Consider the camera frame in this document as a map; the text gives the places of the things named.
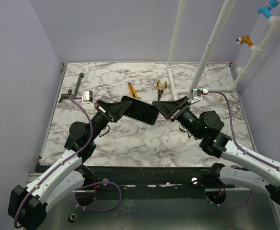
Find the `black smartphone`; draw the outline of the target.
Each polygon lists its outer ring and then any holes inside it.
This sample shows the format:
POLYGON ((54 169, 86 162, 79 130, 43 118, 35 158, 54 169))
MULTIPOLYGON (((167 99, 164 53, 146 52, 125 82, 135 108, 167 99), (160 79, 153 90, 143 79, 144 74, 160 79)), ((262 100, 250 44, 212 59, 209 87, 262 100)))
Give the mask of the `black smartphone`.
POLYGON ((152 104, 140 101, 134 97, 123 96, 121 102, 131 101, 132 104, 124 112, 124 116, 134 120, 154 125, 158 118, 159 110, 152 104))

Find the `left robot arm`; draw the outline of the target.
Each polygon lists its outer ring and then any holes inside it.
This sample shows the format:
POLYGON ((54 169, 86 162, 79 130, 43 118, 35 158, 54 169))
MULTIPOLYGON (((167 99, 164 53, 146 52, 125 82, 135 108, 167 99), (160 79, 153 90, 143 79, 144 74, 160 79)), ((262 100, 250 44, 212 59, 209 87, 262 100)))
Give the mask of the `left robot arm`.
POLYGON ((109 122, 117 122, 132 105, 131 101, 107 103, 98 100, 96 114, 88 122, 76 121, 69 128, 65 151, 41 176, 26 186, 17 185, 11 191, 8 215, 14 228, 37 229, 48 211, 68 193, 92 186, 91 172, 84 162, 93 154, 94 140, 109 122))

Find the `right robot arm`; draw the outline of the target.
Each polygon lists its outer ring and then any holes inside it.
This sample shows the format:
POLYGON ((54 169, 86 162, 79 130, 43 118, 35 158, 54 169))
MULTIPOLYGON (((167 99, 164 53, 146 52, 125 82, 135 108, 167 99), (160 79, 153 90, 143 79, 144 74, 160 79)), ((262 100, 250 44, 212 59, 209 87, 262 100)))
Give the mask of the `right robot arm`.
POLYGON ((248 150, 234 135, 222 133, 224 123, 215 111, 203 112, 197 117, 190 111, 188 97, 177 101, 153 101, 152 104, 167 120, 177 120, 195 139, 201 140, 199 146, 206 154, 246 168, 246 171, 239 171, 222 166, 207 175, 209 186, 217 188, 221 184, 232 184, 257 189, 280 205, 280 162, 248 150))

